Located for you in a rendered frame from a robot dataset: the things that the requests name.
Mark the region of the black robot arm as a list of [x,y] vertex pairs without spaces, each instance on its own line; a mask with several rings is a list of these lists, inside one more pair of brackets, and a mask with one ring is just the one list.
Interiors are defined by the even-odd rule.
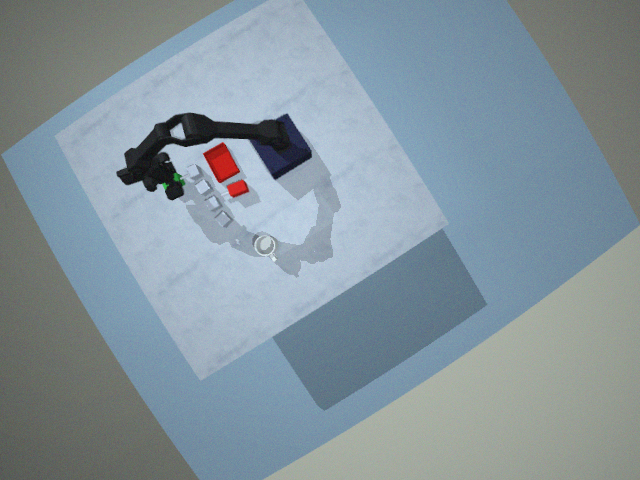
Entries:
[[[172,137],[170,133],[180,123],[185,135],[183,140]],[[127,168],[116,171],[116,175],[127,186],[143,181],[149,192],[155,192],[161,181],[153,181],[152,178],[159,178],[163,174],[163,168],[159,165],[158,158],[153,157],[166,145],[189,147],[220,138],[258,140],[261,145],[272,145],[278,155],[292,147],[282,121],[269,119],[258,124],[215,122],[204,114],[181,113],[156,124],[137,148],[128,149],[124,153]]]

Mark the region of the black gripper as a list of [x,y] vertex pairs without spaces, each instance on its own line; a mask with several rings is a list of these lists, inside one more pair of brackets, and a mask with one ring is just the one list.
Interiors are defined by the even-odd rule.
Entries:
[[[157,159],[158,163],[163,168],[163,174],[159,178],[152,178],[152,180],[153,181],[159,180],[161,181],[161,184],[165,183],[166,185],[169,185],[168,187],[166,187],[167,190],[165,190],[165,193],[169,200],[174,200],[184,195],[183,188],[182,188],[183,184],[181,184],[180,181],[178,182],[173,181],[174,173],[177,173],[177,172],[174,165],[171,162],[169,162],[170,159],[168,156],[169,155],[166,152],[161,152],[153,157],[153,158],[158,158]],[[166,161],[168,161],[168,163],[166,163]]]

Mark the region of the white mug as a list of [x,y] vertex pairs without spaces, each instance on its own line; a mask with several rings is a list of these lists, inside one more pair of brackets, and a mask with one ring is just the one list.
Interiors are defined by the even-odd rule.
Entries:
[[254,247],[259,255],[269,255],[273,262],[278,260],[275,254],[278,249],[278,241],[274,237],[267,235],[260,236],[256,239]]

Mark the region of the red tray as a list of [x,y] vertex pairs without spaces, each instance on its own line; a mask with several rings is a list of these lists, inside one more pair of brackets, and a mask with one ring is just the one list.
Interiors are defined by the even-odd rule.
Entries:
[[203,155],[219,183],[240,173],[224,142],[204,152]]

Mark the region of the green gauge with white pin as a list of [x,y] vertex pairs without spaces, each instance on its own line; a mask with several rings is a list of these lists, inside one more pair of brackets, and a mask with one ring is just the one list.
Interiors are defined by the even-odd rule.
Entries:
[[[188,175],[185,175],[185,176],[182,177],[182,175],[174,173],[173,181],[175,181],[175,182],[180,181],[181,184],[185,185],[184,179],[187,178],[187,177],[188,177]],[[162,185],[163,185],[164,190],[167,190],[166,187],[168,187],[169,185],[166,185],[165,183],[163,183]]]

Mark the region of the red block with white cylindrical pin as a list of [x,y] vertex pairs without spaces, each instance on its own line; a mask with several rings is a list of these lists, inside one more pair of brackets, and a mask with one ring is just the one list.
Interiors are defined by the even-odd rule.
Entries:
[[244,180],[228,185],[226,187],[228,189],[228,192],[220,194],[221,197],[227,196],[229,194],[231,197],[236,197],[250,191]]

